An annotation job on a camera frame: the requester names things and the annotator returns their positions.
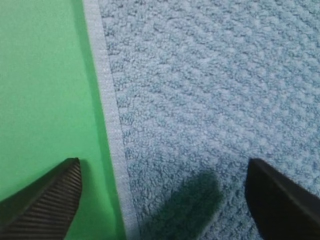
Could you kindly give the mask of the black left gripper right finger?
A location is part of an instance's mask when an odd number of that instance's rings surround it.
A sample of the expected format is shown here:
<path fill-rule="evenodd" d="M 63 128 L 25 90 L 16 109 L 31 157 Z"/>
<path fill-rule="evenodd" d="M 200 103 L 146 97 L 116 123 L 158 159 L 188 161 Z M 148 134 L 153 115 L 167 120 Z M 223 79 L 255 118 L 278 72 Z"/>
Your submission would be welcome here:
<path fill-rule="evenodd" d="M 320 199 L 260 158 L 248 162 L 245 199 L 264 240 L 318 240 Z"/>

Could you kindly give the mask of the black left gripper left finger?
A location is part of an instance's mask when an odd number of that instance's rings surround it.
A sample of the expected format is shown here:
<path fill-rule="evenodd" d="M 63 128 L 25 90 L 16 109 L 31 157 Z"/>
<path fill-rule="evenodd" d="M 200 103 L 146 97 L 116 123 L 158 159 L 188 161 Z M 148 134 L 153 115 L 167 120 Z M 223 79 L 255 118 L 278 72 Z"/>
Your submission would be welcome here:
<path fill-rule="evenodd" d="M 0 202 L 2 240 L 63 240 L 79 208 L 82 171 L 68 158 Z"/>

